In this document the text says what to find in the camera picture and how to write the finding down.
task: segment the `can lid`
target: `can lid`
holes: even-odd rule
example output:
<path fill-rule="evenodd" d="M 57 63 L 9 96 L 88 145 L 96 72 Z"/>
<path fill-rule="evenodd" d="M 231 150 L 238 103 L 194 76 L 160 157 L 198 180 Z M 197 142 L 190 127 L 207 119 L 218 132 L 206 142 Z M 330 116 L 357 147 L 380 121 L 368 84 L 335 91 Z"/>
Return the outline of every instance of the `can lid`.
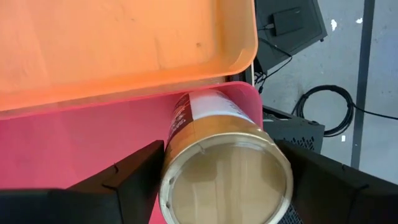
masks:
<path fill-rule="evenodd" d="M 255 141 L 202 147 L 169 182 L 167 209 L 173 222 L 279 221 L 292 194 L 292 176 L 285 162 L 290 169 L 275 145 L 264 147 Z"/>

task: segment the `can label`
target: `can label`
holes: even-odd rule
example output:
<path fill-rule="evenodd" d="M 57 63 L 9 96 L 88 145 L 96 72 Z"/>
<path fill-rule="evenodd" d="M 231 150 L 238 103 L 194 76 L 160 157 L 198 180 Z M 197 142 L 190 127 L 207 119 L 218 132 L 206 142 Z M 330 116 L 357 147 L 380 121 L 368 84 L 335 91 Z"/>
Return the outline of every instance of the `can label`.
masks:
<path fill-rule="evenodd" d="M 224 93 L 216 90 L 194 91 L 183 95 L 175 105 L 168 141 L 192 121 L 215 115 L 237 116 L 254 123 Z"/>

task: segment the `can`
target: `can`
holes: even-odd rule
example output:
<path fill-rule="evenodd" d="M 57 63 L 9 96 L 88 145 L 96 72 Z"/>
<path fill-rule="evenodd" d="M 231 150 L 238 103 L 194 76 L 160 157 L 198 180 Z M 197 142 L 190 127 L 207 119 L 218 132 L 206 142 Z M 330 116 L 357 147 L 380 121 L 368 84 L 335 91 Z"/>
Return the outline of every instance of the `can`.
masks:
<path fill-rule="evenodd" d="M 292 191 L 289 161 L 225 94 L 179 99 L 159 192 L 167 223 L 278 223 Z"/>

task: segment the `pink tray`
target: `pink tray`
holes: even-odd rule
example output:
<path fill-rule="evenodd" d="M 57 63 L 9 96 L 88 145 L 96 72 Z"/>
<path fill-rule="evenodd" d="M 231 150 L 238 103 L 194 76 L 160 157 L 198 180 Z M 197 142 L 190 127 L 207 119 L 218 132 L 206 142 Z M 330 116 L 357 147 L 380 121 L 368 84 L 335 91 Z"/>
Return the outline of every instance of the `pink tray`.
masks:
<path fill-rule="evenodd" d="M 251 85 L 203 88 L 224 92 L 262 127 L 261 99 Z M 64 189 L 156 139 L 166 141 L 174 104 L 185 92 L 0 121 L 0 189 Z M 150 223 L 165 223 L 157 201 Z"/>

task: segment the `orange tray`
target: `orange tray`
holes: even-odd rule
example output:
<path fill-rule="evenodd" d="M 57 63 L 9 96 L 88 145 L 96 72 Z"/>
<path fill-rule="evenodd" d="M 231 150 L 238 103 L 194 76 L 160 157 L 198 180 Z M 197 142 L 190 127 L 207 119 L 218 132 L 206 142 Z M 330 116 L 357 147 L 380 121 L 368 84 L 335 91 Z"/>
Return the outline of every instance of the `orange tray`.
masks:
<path fill-rule="evenodd" d="M 15 0 L 0 8 L 0 111 L 232 75 L 252 0 Z"/>

